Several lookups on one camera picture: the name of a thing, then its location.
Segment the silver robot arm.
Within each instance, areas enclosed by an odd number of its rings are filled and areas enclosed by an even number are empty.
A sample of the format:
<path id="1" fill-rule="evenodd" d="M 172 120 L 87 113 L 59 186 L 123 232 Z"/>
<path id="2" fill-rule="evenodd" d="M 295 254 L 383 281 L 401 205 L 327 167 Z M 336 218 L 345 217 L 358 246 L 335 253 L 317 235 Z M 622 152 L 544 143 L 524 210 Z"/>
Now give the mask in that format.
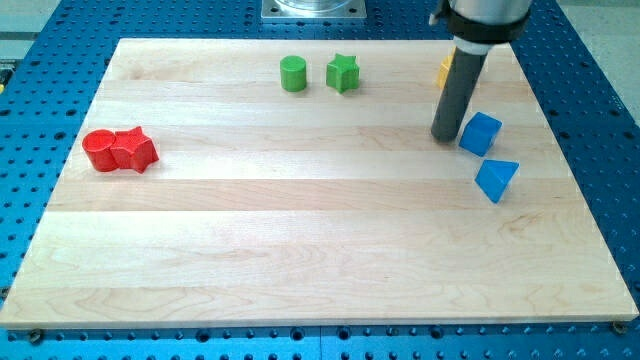
<path id="1" fill-rule="evenodd" d="M 510 43 L 523 32 L 532 0 L 439 0 L 428 24 L 446 23 L 458 50 L 487 55 L 495 45 Z"/>

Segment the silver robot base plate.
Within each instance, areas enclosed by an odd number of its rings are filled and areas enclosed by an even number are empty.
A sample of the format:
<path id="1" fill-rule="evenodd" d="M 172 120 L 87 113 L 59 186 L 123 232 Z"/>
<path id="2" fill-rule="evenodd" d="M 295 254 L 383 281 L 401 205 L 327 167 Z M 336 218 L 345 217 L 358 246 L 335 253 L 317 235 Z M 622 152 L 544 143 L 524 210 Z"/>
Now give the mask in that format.
<path id="1" fill-rule="evenodd" d="M 364 19 L 365 0 L 262 0 L 263 20 Z"/>

